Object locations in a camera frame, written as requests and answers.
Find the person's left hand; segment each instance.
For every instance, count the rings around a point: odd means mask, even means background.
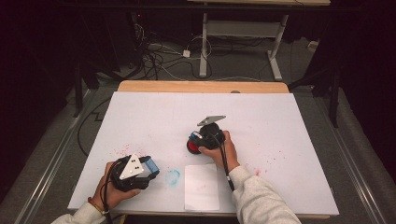
[[[96,205],[99,206],[99,208],[102,209],[102,211],[104,211],[104,206],[101,200],[101,194],[102,194],[102,198],[104,198],[104,191],[105,191],[105,187],[102,187],[105,183],[106,183],[106,177],[107,177],[107,173],[111,167],[111,165],[113,164],[113,162],[108,162],[106,165],[106,170],[105,170],[105,174],[102,176],[102,178],[99,181],[99,184],[96,188],[96,192],[92,197],[92,200],[94,203],[96,203]],[[139,194],[141,191],[141,189],[131,189],[127,192],[123,192],[121,190],[115,189],[113,184],[111,182],[108,183],[107,186],[107,205],[108,205],[108,209],[112,209],[115,206],[117,206],[121,201],[125,200],[125,199],[130,199],[133,198],[134,196],[136,196],[137,194]]]

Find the bracelet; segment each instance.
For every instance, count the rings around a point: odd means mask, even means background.
[[[108,211],[102,211],[102,209],[93,201],[92,197],[88,198],[88,203],[90,203],[93,207],[96,208],[96,210],[98,210],[98,212],[102,215],[107,214]]]

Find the floor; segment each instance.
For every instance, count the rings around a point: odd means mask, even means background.
[[[308,43],[301,39],[281,44],[276,60],[283,82],[289,84],[304,76],[313,55],[306,48]],[[272,44],[271,39],[214,39],[208,58],[211,76],[206,80],[274,81],[265,55]],[[199,79],[199,61],[176,60],[183,50],[177,44],[157,41],[149,48],[156,56],[151,60],[162,62],[161,67],[157,73],[155,69],[149,69],[150,58],[146,58],[145,70],[131,79]],[[191,50],[191,58],[199,57],[196,48],[191,47]],[[130,71],[125,67],[120,74]],[[84,166],[84,154],[89,153],[106,113],[107,99],[119,84],[103,74],[98,74],[98,79],[98,90],[84,89],[84,108],[77,118],[73,117],[76,99],[73,92],[70,93],[69,104],[48,127],[0,204],[0,223],[51,223],[58,216],[73,213],[67,210],[67,205]],[[342,90],[338,129],[334,129],[327,118],[328,98],[315,98],[310,91],[310,86],[302,86],[291,92],[301,110],[340,215],[325,220],[302,219],[302,222],[391,223],[396,219],[394,182],[365,138]]]

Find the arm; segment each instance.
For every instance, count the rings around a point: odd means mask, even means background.
[[[72,216],[69,214],[58,217],[52,222],[52,224],[67,224],[67,223],[102,223],[105,220],[103,216],[104,205],[101,199],[104,197],[102,186],[106,184],[107,173],[113,162],[108,162],[106,165],[105,174],[99,181],[96,191],[89,202],[84,203],[77,212]],[[129,198],[133,198],[140,193],[141,189],[131,189],[127,192],[122,192],[114,188],[113,184],[107,183],[107,205],[108,209],[116,207],[121,201]]]
[[[224,147],[230,178],[233,181],[233,202],[236,215],[243,223],[300,223],[297,216],[287,207],[270,183],[252,175],[240,166],[230,133],[224,131]],[[219,149],[198,148],[220,167],[223,166]]]

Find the hand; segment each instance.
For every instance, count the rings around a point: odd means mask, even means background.
[[[102,209],[102,211],[104,211],[104,206],[101,200],[101,195],[102,198],[104,198],[104,191],[105,191],[105,187],[102,187],[105,183],[106,183],[106,178],[107,178],[107,173],[111,167],[111,165],[113,164],[113,162],[108,162],[106,165],[106,170],[105,170],[105,174],[102,176],[102,178],[99,181],[99,184],[96,188],[96,192],[92,197],[92,200],[94,203],[96,203],[96,205],[99,206],[99,208]],[[107,183],[107,205],[108,205],[108,209],[112,209],[115,206],[117,206],[121,201],[125,200],[125,199],[130,199],[133,198],[134,196],[136,196],[137,194],[140,193],[141,189],[131,189],[127,192],[123,192],[121,190],[115,189],[113,184]]]
[[[224,149],[227,157],[228,171],[231,172],[233,168],[239,166],[239,162],[237,159],[235,146],[233,145],[233,141],[231,141],[230,133],[228,131],[223,131],[223,133],[225,136]],[[216,165],[224,167],[219,148],[209,150],[206,147],[198,147],[198,150],[202,154],[212,158]]]

